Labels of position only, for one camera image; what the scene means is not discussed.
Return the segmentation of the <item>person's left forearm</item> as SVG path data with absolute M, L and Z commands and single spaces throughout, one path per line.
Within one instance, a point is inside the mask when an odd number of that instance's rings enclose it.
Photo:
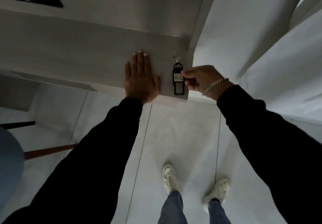
M 56 166 L 30 205 L 3 224 L 110 224 L 143 103 L 126 97 L 112 107 Z

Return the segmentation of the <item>white door frame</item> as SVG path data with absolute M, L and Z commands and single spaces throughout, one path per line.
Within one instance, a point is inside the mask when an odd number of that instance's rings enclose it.
M 193 55 L 214 0 L 202 0 L 198 9 L 187 53 Z

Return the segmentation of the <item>person's right forearm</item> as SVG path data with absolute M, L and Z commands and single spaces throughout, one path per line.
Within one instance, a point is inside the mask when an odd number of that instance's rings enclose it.
M 288 224 L 322 224 L 322 144 L 227 79 L 205 93 Z

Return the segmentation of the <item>blue jeans right leg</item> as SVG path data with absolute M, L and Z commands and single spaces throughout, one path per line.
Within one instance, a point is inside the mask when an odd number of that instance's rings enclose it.
M 218 199 L 211 199 L 208 205 L 208 212 L 210 224 L 231 224 Z

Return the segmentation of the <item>blue jeans left leg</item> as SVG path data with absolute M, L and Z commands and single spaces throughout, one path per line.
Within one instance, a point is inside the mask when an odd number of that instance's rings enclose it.
M 158 224 L 187 224 L 183 200 L 178 190 L 172 191 L 164 202 Z

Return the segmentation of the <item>black key tag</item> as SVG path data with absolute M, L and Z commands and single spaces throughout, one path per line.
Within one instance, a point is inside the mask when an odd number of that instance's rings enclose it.
M 179 61 L 175 61 L 175 64 L 172 70 L 172 79 L 173 79 L 175 96 L 184 95 L 185 78 L 181 74 L 182 70 L 183 70 L 183 65 Z

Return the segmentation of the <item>white right sneaker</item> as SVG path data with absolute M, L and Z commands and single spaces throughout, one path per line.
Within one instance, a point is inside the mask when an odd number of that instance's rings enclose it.
M 203 198 L 202 205 L 206 213 L 209 213 L 209 206 L 212 200 L 217 200 L 222 205 L 230 192 L 231 183 L 226 177 L 221 177 L 215 182 L 212 190 Z

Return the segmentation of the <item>person's right hand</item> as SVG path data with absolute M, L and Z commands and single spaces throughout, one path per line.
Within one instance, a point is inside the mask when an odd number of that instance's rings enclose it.
M 190 91 L 197 91 L 205 94 L 209 87 L 214 87 L 221 81 L 226 80 L 212 65 L 203 65 L 193 68 L 199 68 L 201 72 L 200 79 L 186 79 L 185 85 Z

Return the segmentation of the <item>blue-grey round seat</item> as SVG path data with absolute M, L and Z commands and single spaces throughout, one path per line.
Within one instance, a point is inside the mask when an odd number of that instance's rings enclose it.
M 19 185 L 24 161 L 24 151 L 18 140 L 0 127 L 0 212 Z

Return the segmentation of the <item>person's left hand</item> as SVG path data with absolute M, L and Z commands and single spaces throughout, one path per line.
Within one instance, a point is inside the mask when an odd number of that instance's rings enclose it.
M 155 76 L 152 74 L 150 58 L 144 53 L 145 73 L 138 75 L 138 51 L 131 57 L 131 77 L 125 80 L 124 89 L 126 98 L 138 99 L 142 105 L 151 103 L 159 94 L 155 88 Z

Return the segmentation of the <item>white left sneaker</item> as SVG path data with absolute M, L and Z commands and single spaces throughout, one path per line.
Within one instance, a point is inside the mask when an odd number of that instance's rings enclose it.
M 163 165 L 162 180 L 167 195 L 169 195 L 173 191 L 178 190 L 178 181 L 176 179 L 175 169 L 172 164 L 166 163 Z

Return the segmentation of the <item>white sneaker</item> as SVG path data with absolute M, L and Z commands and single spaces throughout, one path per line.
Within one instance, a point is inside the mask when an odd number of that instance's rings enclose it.
M 222 205 L 230 192 L 231 183 L 226 177 L 221 177 L 215 182 L 212 190 L 203 198 L 202 205 L 206 213 L 209 213 L 209 206 L 212 200 L 217 200 Z
M 162 180 L 167 195 L 169 195 L 173 191 L 178 190 L 178 181 L 176 179 L 175 169 L 172 164 L 166 163 L 163 165 Z

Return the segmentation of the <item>blue jeans leg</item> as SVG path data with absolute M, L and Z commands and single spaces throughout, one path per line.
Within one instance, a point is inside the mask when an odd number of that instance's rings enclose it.
M 208 212 L 210 224 L 231 224 L 218 199 L 211 199 L 208 205 Z
M 178 190 L 172 191 L 164 202 L 158 224 L 187 224 L 183 200 Z

